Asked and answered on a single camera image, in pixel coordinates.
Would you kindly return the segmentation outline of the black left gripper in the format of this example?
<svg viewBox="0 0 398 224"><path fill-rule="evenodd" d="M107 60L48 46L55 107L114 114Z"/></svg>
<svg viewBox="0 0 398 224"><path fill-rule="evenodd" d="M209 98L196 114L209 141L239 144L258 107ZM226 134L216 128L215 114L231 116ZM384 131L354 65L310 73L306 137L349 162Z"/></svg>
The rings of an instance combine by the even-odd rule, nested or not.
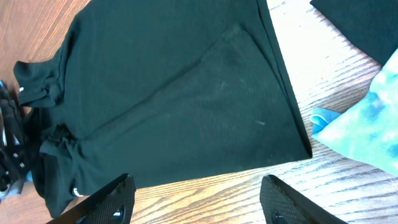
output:
<svg viewBox="0 0 398 224"><path fill-rule="evenodd" d="M24 184L32 180L26 141L20 110L1 82L2 199L21 194Z"/></svg>

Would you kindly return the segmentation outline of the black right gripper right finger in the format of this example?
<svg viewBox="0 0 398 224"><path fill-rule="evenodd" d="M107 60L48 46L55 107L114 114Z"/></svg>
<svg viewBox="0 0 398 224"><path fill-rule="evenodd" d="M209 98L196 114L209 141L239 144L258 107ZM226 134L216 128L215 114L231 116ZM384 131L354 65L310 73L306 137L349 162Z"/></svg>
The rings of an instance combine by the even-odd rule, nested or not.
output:
<svg viewBox="0 0 398 224"><path fill-rule="evenodd" d="M274 175L262 178L259 200L267 224L346 224Z"/></svg>

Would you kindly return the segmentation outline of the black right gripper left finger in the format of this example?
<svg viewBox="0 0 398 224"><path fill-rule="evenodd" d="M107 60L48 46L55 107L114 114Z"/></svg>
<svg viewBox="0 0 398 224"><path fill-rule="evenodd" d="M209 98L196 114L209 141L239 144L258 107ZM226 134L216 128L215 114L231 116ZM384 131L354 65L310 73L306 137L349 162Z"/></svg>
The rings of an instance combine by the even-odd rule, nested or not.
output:
<svg viewBox="0 0 398 224"><path fill-rule="evenodd" d="M133 177L120 175L49 224L129 224L135 192Z"/></svg>

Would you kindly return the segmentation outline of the black t-shirt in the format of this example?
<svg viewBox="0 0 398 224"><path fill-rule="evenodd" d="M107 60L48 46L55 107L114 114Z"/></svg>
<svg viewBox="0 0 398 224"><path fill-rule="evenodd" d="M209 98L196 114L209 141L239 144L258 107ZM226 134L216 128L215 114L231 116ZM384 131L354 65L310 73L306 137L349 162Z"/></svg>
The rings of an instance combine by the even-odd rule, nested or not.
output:
<svg viewBox="0 0 398 224"><path fill-rule="evenodd" d="M94 0L14 74L54 218L125 173L144 188L312 156L265 0Z"/></svg>

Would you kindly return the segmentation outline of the light blue garment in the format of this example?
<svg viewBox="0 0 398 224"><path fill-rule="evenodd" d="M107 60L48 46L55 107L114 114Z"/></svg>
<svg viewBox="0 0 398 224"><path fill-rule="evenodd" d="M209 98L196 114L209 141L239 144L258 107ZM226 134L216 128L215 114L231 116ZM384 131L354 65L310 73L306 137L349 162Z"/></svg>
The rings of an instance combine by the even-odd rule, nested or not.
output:
<svg viewBox="0 0 398 224"><path fill-rule="evenodd" d="M349 159L397 175L397 52L361 101L342 114L315 108L311 121L312 138Z"/></svg>

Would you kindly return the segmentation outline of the black garment under pile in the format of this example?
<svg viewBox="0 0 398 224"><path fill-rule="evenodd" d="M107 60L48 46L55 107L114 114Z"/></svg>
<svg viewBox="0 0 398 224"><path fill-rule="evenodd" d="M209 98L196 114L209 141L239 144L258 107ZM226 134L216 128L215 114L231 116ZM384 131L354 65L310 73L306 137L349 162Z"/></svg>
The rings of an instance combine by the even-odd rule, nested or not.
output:
<svg viewBox="0 0 398 224"><path fill-rule="evenodd" d="M397 50L397 0L312 0L310 4L381 65Z"/></svg>

